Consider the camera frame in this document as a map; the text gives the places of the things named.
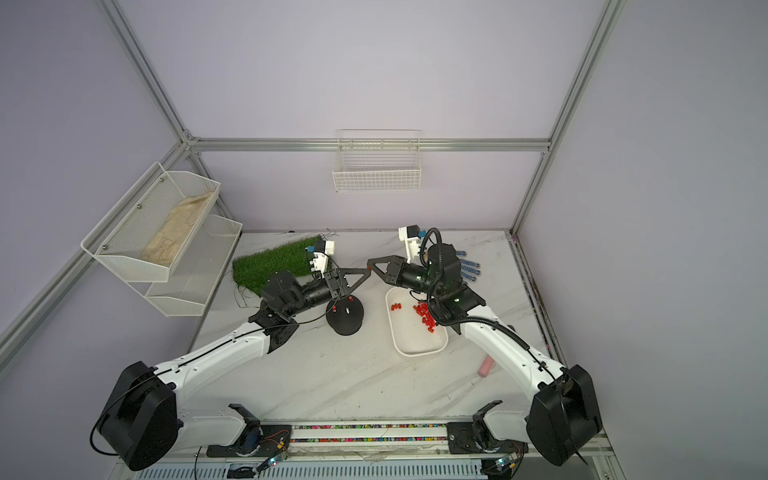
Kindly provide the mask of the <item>black round screw base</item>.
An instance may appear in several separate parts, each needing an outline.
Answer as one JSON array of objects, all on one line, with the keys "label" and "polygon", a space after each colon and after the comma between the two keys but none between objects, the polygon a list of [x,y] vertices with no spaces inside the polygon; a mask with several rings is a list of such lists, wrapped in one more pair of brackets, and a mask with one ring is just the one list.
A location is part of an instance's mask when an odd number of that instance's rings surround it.
[{"label": "black round screw base", "polygon": [[[328,325],[338,335],[351,336],[360,330],[364,319],[364,306],[357,297],[331,301],[327,308],[331,305],[334,305],[335,309],[326,313],[325,317]],[[350,309],[350,315],[346,315],[345,308]]]}]

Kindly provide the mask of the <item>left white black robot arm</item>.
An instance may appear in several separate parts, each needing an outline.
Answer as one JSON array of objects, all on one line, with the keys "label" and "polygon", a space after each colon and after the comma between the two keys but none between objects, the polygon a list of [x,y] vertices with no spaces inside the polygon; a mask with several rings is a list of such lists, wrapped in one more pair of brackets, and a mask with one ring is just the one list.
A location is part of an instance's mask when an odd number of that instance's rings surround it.
[{"label": "left white black robot arm", "polygon": [[173,450],[232,445],[258,420],[240,404],[222,412],[187,409],[199,391],[237,367],[284,345],[298,330],[296,316],[321,306],[345,312],[345,301],[371,275],[367,268],[334,268],[300,284],[293,273],[275,273],[261,290],[258,311],[231,333],[155,366],[142,361],[120,374],[92,427],[131,470],[143,470]]}]

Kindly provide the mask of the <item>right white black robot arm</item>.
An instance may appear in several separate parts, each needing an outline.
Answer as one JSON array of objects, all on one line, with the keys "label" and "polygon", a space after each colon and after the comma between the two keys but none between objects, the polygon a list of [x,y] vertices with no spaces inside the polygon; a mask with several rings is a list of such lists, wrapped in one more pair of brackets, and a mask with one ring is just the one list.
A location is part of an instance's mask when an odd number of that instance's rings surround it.
[{"label": "right white black robot arm", "polygon": [[492,452],[530,445],[548,462],[563,465],[603,428],[593,380],[581,366],[566,367],[531,346],[465,281],[455,248],[436,242],[424,260],[391,255],[368,260],[382,281],[425,296],[436,323],[451,328],[488,354],[520,388],[525,413],[503,412],[494,400],[469,423],[452,423],[454,446]]}]

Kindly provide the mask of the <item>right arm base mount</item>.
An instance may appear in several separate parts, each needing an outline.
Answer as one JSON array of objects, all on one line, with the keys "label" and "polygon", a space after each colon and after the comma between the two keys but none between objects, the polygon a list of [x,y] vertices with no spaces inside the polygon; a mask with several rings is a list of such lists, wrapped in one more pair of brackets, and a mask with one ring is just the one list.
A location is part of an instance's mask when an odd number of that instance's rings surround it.
[{"label": "right arm base mount", "polygon": [[499,438],[491,432],[485,421],[486,414],[501,403],[501,400],[489,402],[472,415],[471,421],[448,422],[446,429],[449,453],[526,454],[529,451],[526,442]]}]

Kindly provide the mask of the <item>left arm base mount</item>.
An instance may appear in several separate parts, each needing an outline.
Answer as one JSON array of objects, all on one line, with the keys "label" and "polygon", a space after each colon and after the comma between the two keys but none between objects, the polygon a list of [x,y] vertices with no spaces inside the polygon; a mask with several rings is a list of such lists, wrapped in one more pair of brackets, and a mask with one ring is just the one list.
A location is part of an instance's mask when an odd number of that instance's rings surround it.
[{"label": "left arm base mount", "polygon": [[291,425],[264,424],[242,404],[231,403],[229,408],[245,422],[244,429],[231,445],[208,446],[205,453],[207,457],[272,458],[289,447],[293,431]]}]

